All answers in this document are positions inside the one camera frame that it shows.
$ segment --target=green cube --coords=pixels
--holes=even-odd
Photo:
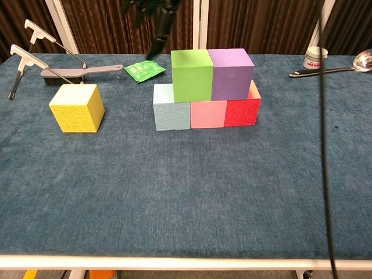
[[[213,63],[206,49],[171,51],[174,101],[198,102],[212,98]]]

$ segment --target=brown curtain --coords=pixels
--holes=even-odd
[[[324,38],[332,55],[357,55],[372,48],[372,1],[336,0]]]
[[[304,54],[317,22],[315,0],[210,0],[207,48]]]
[[[164,53],[192,48],[192,0],[182,1]],[[135,6],[121,15],[120,0],[62,0],[81,53],[147,53],[155,37],[157,14],[134,27]]]
[[[31,29],[24,29],[24,21],[31,20],[60,41],[45,1],[0,0],[0,63],[10,57],[10,46],[16,44],[28,51]],[[61,49],[48,40],[37,40],[32,52],[58,53]]]

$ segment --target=purple cube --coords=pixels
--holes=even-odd
[[[212,100],[248,97],[254,64],[243,48],[208,49],[213,62]]]

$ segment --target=white jar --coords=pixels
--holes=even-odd
[[[323,48],[323,60],[327,58],[328,51]],[[306,51],[306,56],[303,61],[303,67],[306,69],[319,69],[320,67],[320,47],[311,46]]]

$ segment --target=spoon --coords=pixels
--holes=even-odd
[[[372,71],[372,48],[363,51],[355,57],[352,67],[325,69],[323,73],[336,73],[338,71]],[[310,77],[320,74],[320,69],[295,71],[289,77]]]

